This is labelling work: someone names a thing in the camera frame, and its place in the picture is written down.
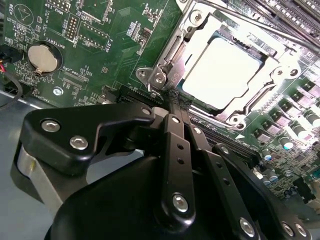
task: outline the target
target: connector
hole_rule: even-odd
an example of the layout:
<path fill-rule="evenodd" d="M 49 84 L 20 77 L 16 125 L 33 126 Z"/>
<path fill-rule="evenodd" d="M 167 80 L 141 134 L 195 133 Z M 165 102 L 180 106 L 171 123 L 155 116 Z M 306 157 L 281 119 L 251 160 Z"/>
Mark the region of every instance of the connector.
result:
<path fill-rule="evenodd" d="M 9 45 L 0 45 L 0 60 L 3 64 L 14 64 L 24 58 L 22 50 L 18 50 Z"/>

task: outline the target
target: red wire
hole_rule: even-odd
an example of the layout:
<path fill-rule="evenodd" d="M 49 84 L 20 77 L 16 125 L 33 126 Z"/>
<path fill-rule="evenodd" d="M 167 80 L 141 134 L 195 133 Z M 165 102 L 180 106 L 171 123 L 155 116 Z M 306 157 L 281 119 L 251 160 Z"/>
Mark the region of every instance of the red wire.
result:
<path fill-rule="evenodd" d="M 5 67 L 4 67 L 2 64 L 0 64 L 0 70 L 1 70 L 1 72 L 3 72 L 3 73 L 6 71 Z"/>

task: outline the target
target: black cable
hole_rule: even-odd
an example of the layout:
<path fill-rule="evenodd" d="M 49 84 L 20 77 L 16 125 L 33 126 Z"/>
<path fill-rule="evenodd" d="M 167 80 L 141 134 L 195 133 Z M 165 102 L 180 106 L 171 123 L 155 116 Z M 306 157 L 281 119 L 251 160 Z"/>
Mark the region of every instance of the black cable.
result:
<path fill-rule="evenodd" d="M 264 23 L 261 23 L 259 21 L 253 20 L 250 17 L 247 17 L 247 16 L 245 16 L 245 15 L 239 13 L 239 12 L 236 12 L 234 10 L 231 10 L 229 8 L 221 6 L 219 4 L 216 4 L 216 3 L 213 3 L 213 2 L 208 2 L 207 0 L 200 0 L 199 2 L 202 2 L 204 4 L 212 6 L 213 8 L 218 9 L 221 12 L 224 12 L 226 14 L 230 14 L 230 15 L 238 18 L 238 19 L 246 21 L 247 23 L 250 23 L 250 24 L 255 25 L 255 26 L 259 27 L 259 28 L 262 28 L 262 29 L 264 29 L 264 30 L 266 30 L 266 31 L 268 31 L 270 33 L 276 34 L 276 35 L 278 35 L 278 36 L 280 36 L 280 37 L 282 37 L 284 39 L 287 39 L 287 40 L 295 43 L 295 44 L 298 44 L 298 45 L 303 46 L 303 47 L 305 47 L 307 49 L 310 49 L 311 51 L 315 52 L 318 56 L 320 55 L 320 47 L 316 46 L 313 43 L 310 43 L 308 41 L 301 40 L 301 39 L 299 39 L 299 38 L 297 38 L 295 36 L 291 36 L 289 34 L 286 34 L 286 33 L 282 32 L 280 30 L 277 30 L 277 29 L 275 29 L 273 27 L 268 26 L 267 24 L 264 24 Z"/>
<path fill-rule="evenodd" d="M 21 98 L 21 96 L 23 95 L 23 88 L 22 88 L 20 82 L 16 79 L 16 77 L 13 74 L 11 74 L 11 73 L 9 73 L 7 71 L 5 71 L 3 74 L 11 82 L 14 83 L 14 85 L 16 86 L 18 92 L 17 92 L 17 94 L 14 96 L 14 98 L 11 101 L 9 101 L 9 102 L 5 103 L 4 105 L 0 106 L 0 111 L 5 110 L 7 108 L 10 108 L 12 105 L 14 105 L 16 102 L 18 102 L 19 98 Z"/>

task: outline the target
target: screw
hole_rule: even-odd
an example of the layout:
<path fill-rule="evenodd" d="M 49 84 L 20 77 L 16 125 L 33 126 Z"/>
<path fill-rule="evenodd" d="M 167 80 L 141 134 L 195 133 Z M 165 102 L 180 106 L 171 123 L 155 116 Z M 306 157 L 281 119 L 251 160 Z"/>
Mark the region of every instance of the screw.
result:
<path fill-rule="evenodd" d="M 201 130 L 200 130 L 199 128 L 194 127 L 193 129 L 195 130 L 195 132 L 196 132 L 197 134 L 201 134 Z"/>
<path fill-rule="evenodd" d="M 61 96 L 62 94 L 64 94 L 64 90 L 59 86 L 55 86 L 53 88 L 53 94 L 56 96 Z"/>
<path fill-rule="evenodd" d="M 222 146 L 222 147 L 221 147 L 221 150 L 222 150 L 225 154 L 229 154 L 229 150 L 228 150 L 226 147 Z"/>
<path fill-rule="evenodd" d="M 289 227 L 289 225 L 285 222 L 282 223 L 282 227 L 289 236 L 293 237 L 295 235 L 291 227 Z"/>
<path fill-rule="evenodd" d="M 157 77 L 155 80 L 158 84 L 162 84 L 164 82 L 162 77 Z"/>
<path fill-rule="evenodd" d="M 252 225 L 243 217 L 240 218 L 240 226 L 242 230 L 250 237 L 253 238 L 255 236 L 255 229 Z"/>
<path fill-rule="evenodd" d="M 83 136 L 74 136 L 69 143 L 71 147 L 77 150 L 85 150 L 88 147 L 88 141 Z"/>
<path fill-rule="evenodd" d="M 187 200 L 181 196 L 180 194 L 176 194 L 173 196 L 172 198 L 172 203 L 173 206 L 182 213 L 185 213 L 186 211 L 188 211 L 188 202 Z"/>
<path fill-rule="evenodd" d="M 145 109 L 145 108 L 142 108 L 142 112 L 143 112 L 144 114 L 147 114 L 147 115 L 150 115 L 150 114 L 151 114 L 151 112 L 150 112 L 148 109 Z"/>
<path fill-rule="evenodd" d="M 172 117 L 172 120 L 177 124 L 180 123 L 180 120 L 178 118 L 176 118 L 175 116 Z"/>
<path fill-rule="evenodd" d="M 139 77 L 141 77 L 143 79 L 143 78 L 145 78 L 145 76 L 146 76 L 145 71 L 139 71 Z"/>
<path fill-rule="evenodd" d="M 41 123 L 41 127 L 43 130 L 49 133 L 55 133 L 60 130 L 60 125 L 56 121 L 53 120 L 46 120 Z"/>
<path fill-rule="evenodd" d="M 202 14 L 202 11 L 194 10 L 190 14 L 190 22 L 195 26 L 199 26 L 202 23 Z"/>
<path fill-rule="evenodd" d="M 165 80 L 166 80 L 166 75 L 164 75 L 163 73 L 158 72 L 158 73 L 155 75 L 155 81 L 156 81 L 158 84 L 162 84 Z"/>
<path fill-rule="evenodd" d="M 296 229 L 298 229 L 298 232 L 299 232 L 302 236 L 304 236 L 304 237 L 307 236 L 307 233 L 306 233 L 306 231 L 303 229 L 302 226 L 300 226 L 298 223 L 296 223 L 296 224 L 295 224 L 295 227 L 296 227 Z"/>

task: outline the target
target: electrolytic capacitor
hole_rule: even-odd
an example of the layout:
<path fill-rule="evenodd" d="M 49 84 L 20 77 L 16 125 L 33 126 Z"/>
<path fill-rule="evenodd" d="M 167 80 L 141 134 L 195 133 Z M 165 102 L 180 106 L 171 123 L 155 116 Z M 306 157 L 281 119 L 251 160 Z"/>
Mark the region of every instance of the electrolytic capacitor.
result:
<path fill-rule="evenodd" d="M 301 125 L 296 125 L 291 128 L 294 133 L 298 136 L 300 139 L 304 139 L 308 136 L 307 130 L 305 130 Z"/>
<path fill-rule="evenodd" d="M 263 159 L 266 160 L 266 161 L 271 161 L 272 160 L 272 156 L 269 152 L 269 149 L 265 148 L 265 149 L 262 149 L 261 151 L 262 153 L 262 156 L 263 156 Z"/>
<path fill-rule="evenodd" d="M 264 185 L 268 186 L 271 184 L 271 181 L 267 178 L 266 175 L 263 176 L 263 178 L 261 179 L 261 181 L 263 182 Z"/>
<path fill-rule="evenodd" d="M 271 181 L 271 182 L 276 182 L 278 180 L 278 176 L 277 174 L 272 171 L 271 169 L 268 169 L 265 171 L 267 178 Z"/>
<path fill-rule="evenodd" d="M 315 113 L 310 113 L 306 116 L 306 119 L 314 128 L 320 127 L 320 117 L 316 115 Z"/>
<path fill-rule="evenodd" d="M 287 136 L 280 137 L 279 143 L 285 150 L 289 150 L 294 147 L 294 144 L 290 141 L 290 139 Z"/>

